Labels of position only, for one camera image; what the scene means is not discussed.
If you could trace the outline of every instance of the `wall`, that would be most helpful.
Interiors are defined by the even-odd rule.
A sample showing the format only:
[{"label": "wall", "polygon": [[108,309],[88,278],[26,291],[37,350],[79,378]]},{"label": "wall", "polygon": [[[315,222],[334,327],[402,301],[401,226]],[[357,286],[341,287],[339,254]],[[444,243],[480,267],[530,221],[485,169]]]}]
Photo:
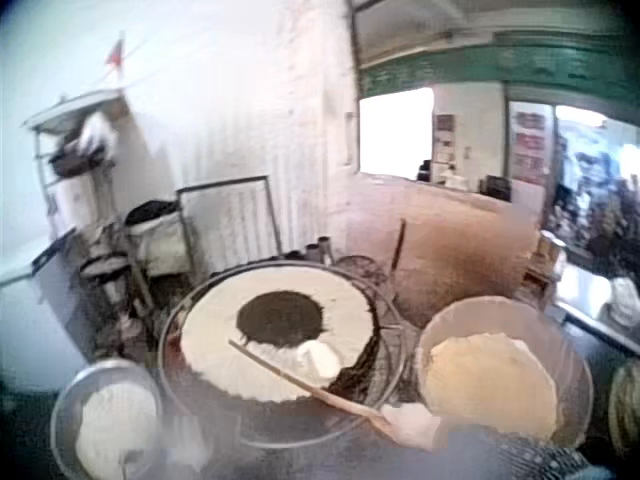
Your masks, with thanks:
[{"label": "wall", "polygon": [[[433,85],[434,114],[455,115],[455,155],[459,175],[473,191],[486,175],[502,175],[504,165],[504,94],[497,82]],[[470,158],[464,160],[464,149]]]},{"label": "wall", "polygon": [[47,231],[21,123],[62,93],[113,86],[104,61],[120,32],[132,112],[118,125],[122,210],[184,185],[268,174],[285,248],[332,233],[357,151],[345,11],[342,0],[15,2],[0,23],[2,250]]}]

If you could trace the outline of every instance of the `metal bowl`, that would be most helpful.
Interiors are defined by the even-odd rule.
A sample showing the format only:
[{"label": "metal bowl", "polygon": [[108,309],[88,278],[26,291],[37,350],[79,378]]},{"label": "metal bowl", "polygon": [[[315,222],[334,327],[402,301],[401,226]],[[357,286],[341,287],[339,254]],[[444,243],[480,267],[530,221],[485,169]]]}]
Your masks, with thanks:
[{"label": "metal bowl", "polygon": [[527,344],[556,385],[559,423],[551,441],[561,447],[578,447],[591,420],[591,371],[560,326],[524,303],[503,297],[475,297],[453,303],[436,314],[422,333],[415,356],[425,401],[431,349],[448,338],[482,333],[504,333]]},{"label": "metal bowl", "polygon": [[[111,359],[91,365],[78,373],[58,396],[51,413],[50,442],[60,470],[70,480],[95,480],[76,456],[76,439],[82,422],[82,409],[98,390],[121,382],[132,382],[148,390],[155,399],[158,428],[162,419],[162,400],[153,377],[144,368],[128,360]],[[152,449],[128,465],[129,478],[136,478],[155,462],[157,449]]]}]

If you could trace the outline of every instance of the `sleeve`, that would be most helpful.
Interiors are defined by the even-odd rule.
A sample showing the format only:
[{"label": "sleeve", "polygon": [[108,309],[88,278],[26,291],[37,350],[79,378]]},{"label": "sleeve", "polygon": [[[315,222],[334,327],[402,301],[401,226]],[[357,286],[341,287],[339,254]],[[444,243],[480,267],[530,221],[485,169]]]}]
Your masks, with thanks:
[{"label": "sleeve", "polygon": [[590,466],[574,449],[499,434],[485,427],[452,429],[447,444],[439,452],[440,461],[448,478],[453,479],[564,479]]}]

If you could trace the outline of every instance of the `white batter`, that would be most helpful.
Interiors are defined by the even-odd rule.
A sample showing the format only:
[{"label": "white batter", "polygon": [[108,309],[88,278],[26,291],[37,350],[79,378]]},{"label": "white batter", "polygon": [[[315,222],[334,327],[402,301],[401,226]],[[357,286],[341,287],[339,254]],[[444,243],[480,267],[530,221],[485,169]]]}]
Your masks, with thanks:
[{"label": "white batter", "polygon": [[123,455],[152,448],[157,428],[153,395],[131,382],[114,383],[92,394],[84,405],[76,454],[93,478],[121,480]]},{"label": "white batter", "polygon": [[[258,295],[293,291],[322,307],[323,328],[318,340],[339,357],[342,368],[352,366],[373,334],[373,318],[365,296],[348,280],[309,267],[268,267],[231,277],[207,293],[187,316],[181,348],[189,366],[231,395],[260,401],[295,400],[309,394],[233,349],[229,339],[243,343],[236,327],[242,306]],[[323,378],[299,361],[296,348],[276,348],[250,342],[247,348],[280,368],[326,387]]]}]

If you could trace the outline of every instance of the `ceiling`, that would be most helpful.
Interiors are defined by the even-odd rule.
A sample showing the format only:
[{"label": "ceiling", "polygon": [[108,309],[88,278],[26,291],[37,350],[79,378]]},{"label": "ceiling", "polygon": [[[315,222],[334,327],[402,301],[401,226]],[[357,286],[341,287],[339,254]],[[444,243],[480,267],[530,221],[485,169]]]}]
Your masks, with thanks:
[{"label": "ceiling", "polygon": [[555,31],[564,31],[567,25],[566,31],[583,28],[585,32],[593,32],[597,28],[592,23],[600,22],[601,15],[587,18],[576,12],[593,11],[593,7],[603,3],[603,0],[352,1],[357,12],[361,63],[429,45],[442,39],[445,32],[464,34],[467,39],[484,35],[484,41],[490,40],[491,31],[508,29],[510,25]]}]

